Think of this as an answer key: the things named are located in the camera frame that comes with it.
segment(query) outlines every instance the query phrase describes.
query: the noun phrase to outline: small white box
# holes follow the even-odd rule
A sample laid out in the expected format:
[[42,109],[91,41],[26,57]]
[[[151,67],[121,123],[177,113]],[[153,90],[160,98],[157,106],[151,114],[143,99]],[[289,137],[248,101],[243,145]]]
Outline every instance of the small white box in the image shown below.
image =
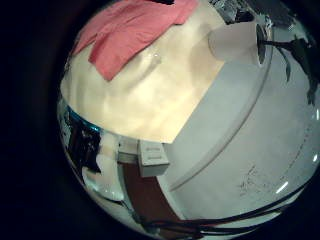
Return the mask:
[[121,136],[119,152],[138,155],[138,139]]
[[139,168],[141,177],[162,175],[169,167],[169,160],[162,143],[139,142]]

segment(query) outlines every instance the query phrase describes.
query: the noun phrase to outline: white surface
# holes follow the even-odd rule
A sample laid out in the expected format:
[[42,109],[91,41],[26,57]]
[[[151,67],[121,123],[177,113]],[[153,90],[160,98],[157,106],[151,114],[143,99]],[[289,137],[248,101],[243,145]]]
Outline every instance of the white surface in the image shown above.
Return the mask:
[[159,186],[162,190],[162,193],[166,197],[166,200],[170,205],[172,211],[179,217],[179,219],[181,220],[187,219],[183,215],[183,212],[181,211],[180,206],[178,205],[173,195],[171,194],[167,181],[165,181],[165,179],[161,176],[158,176],[157,179],[158,179]]
[[[253,70],[240,75],[245,67],[226,64],[220,74],[224,78],[218,76],[176,141],[166,145],[172,164],[158,179],[170,186],[171,197],[186,218],[224,218],[254,210],[294,191],[313,175],[319,162],[313,159],[320,152],[320,99],[318,95],[316,107],[307,105],[308,79],[289,58],[292,79],[286,83],[284,61],[274,51],[269,76],[250,115],[193,178],[188,171],[210,159],[212,146],[239,119],[261,79],[255,79]],[[177,184],[183,176],[187,181]]]
[[141,155],[141,164],[143,166],[169,164],[162,143],[140,141],[139,154]]
[[127,154],[138,154],[138,140],[127,137],[120,137],[119,140],[119,152]]

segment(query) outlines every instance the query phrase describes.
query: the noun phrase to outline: wire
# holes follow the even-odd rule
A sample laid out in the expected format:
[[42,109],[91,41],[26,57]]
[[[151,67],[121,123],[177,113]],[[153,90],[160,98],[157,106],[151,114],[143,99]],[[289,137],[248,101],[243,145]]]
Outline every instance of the wire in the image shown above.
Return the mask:
[[287,82],[290,80],[290,75],[291,75],[291,65],[290,62],[287,58],[287,56],[284,54],[281,48],[276,47],[277,50],[280,52],[281,56],[283,57],[284,61],[286,62],[286,76],[287,76]]
[[308,104],[315,105],[315,93],[318,88],[319,83],[319,73],[317,73],[318,66],[315,64],[318,59],[319,49],[315,45],[307,43],[305,39],[295,39],[290,42],[273,42],[258,40],[258,44],[271,45],[278,50],[284,48],[288,50],[292,57],[300,64],[304,73],[308,76],[309,80],[309,90],[307,92]]
[[249,227],[236,227],[236,228],[220,228],[215,226],[208,226],[208,225],[218,225],[218,224],[226,224],[226,223],[232,223],[235,221],[241,221],[251,218],[256,218],[260,216],[264,216],[271,213],[279,213],[283,210],[287,209],[291,204],[285,204],[283,206],[271,209],[284,201],[288,200],[295,194],[297,194],[299,191],[301,191],[312,178],[310,178],[308,181],[306,181],[303,185],[301,185],[299,188],[297,188],[295,191],[291,192],[290,194],[280,198],[279,200],[270,203],[264,207],[258,208],[256,210],[228,217],[228,218],[222,218],[222,219],[200,219],[200,220],[187,220],[185,222],[172,222],[167,220],[155,220],[150,222],[141,222],[141,224],[145,227],[151,227],[151,228],[160,228],[165,229],[169,231],[184,233],[184,234],[190,234],[192,235],[192,239],[199,239],[202,238],[202,236],[226,236],[226,235],[237,235],[237,234],[243,234],[248,233],[253,230],[256,230],[257,228],[264,226],[271,221],[256,224]]

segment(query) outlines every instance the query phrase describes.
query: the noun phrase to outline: dark background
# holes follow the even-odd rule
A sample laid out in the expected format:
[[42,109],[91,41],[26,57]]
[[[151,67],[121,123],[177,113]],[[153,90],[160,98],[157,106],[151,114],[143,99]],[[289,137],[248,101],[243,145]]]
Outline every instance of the dark background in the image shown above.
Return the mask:
[[[106,1],[7,1],[1,6],[2,239],[147,239],[105,214],[64,159],[55,100],[75,34]],[[319,40],[318,1],[287,1]],[[241,239],[319,239],[319,171],[288,211]]]

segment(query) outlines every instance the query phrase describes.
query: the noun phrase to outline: cable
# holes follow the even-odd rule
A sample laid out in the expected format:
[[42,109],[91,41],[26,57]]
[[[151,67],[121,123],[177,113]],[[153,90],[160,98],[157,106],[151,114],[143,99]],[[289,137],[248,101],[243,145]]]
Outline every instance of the cable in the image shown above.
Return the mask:
[[280,52],[281,56],[283,57],[284,61],[286,62],[286,75],[287,75],[287,82],[290,80],[290,75],[291,75],[291,65],[290,62],[287,58],[287,56],[284,54],[281,48],[276,47],[277,50]]
[[161,227],[161,229],[165,229],[165,230],[173,231],[173,232],[178,232],[178,233],[190,234],[190,235],[193,235],[196,233],[196,231],[184,231],[184,230],[176,229],[173,227]]
[[318,66],[316,65],[320,54],[318,47],[307,43],[303,38],[298,39],[296,36],[295,39],[290,42],[258,40],[258,44],[271,45],[276,47],[278,50],[283,48],[291,53],[292,57],[300,64],[304,73],[308,76],[309,90],[307,92],[307,99],[308,104],[312,104],[314,106],[315,93],[320,82],[319,72],[317,71]]
[[[291,192],[290,194],[286,195],[283,198],[280,198],[279,200],[270,203],[264,207],[255,209],[253,211],[247,212],[247,213],[243,213],[243,214],[239,214],[239,215],[235,215],[232,217],[227,217],[227,218],[221,218],[221,219],[205,219],[205,220],[190,220],[190,221],[186,221],[183,223],[183,225],[188,224],[189,226],[193,226],[193,225],[208,225],[208,224],[223,224],[223,223],[229,223],[229,222],[234,222],[234,221],[239,221],[239,220],[245,220],[245,219],[249,219],[252,217],[256,217],[257,215],[262,216],[265,214],[269,214],[272,211],[276,211],[276,210],[268,210],[286,200],[288,200],[289,198],[291,198],[293,195],[295,195],[296,193],[298,193],[299,191],[301,191],[309,182],[311,181],[311,179],[309,179],[307,182],[305,182],[302,186],[300,186],[299,188],[297,188],[295,191]],[[154,225],[154,226],[158,226],[159,223],[167,223],[167,224],[171,224],[172,222],[170,221],[166,221],[166,220],[156,220],[156,221],[151,221],[148,224]]]

